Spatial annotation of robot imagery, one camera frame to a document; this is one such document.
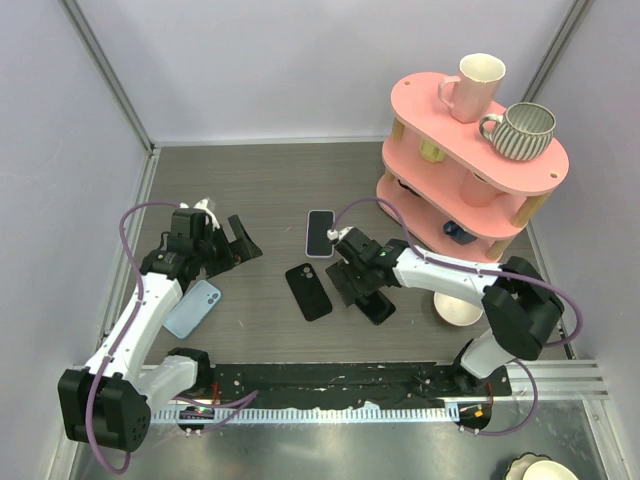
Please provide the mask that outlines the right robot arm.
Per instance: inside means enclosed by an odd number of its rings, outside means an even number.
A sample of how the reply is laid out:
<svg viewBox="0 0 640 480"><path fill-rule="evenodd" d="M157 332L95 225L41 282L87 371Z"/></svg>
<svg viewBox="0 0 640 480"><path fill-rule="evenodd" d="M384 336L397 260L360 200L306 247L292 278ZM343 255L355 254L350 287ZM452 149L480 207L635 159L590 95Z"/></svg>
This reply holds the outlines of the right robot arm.
<svg viewBox="0 0 640 480"><path fill-rule="evenodd" d="M326 273L346 306L356 306L379 325L395 311L383 287L429 290L483 310L488 330L457 355L451 380L472 395L514 359L537 359L564 313L564 306L535 268L512 257L505 264L474 263L437 255L404 240L385 245L359 229L330 230L328 239L340 261Z"/></svg>

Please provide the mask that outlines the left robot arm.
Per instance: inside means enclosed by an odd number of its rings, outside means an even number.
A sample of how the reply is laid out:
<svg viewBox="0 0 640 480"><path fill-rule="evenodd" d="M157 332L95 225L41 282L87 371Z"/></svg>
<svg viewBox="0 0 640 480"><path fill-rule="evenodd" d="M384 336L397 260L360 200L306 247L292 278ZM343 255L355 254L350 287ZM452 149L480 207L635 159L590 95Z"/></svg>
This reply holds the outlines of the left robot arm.
<svg viewBox="0 0 640 480"><path fill-rule="evenodd" d="M204 351L174 348L150 372L142 366L200 274L217 276L261 256L240 218L228 221L233 240L203 203L174 210L160 246L137 264L134 292L107 339L82 368L65 370L58 382L68 439L132 453L166 403L182 393L200 399L211 391L213 370Z"/></svg>

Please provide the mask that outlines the black phone case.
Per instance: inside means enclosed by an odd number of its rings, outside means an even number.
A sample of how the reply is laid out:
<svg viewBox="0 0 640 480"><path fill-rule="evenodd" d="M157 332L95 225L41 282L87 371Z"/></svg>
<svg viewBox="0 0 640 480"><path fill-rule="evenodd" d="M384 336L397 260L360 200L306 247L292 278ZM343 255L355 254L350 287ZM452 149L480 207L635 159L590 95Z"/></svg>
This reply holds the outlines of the black phone case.
<svg viewBox="0 0 640 480"><path fill-rule="evenodd" d="M318 320L333 311L331 301L310 263L289 269L285 279L306 321Z"/></svg>

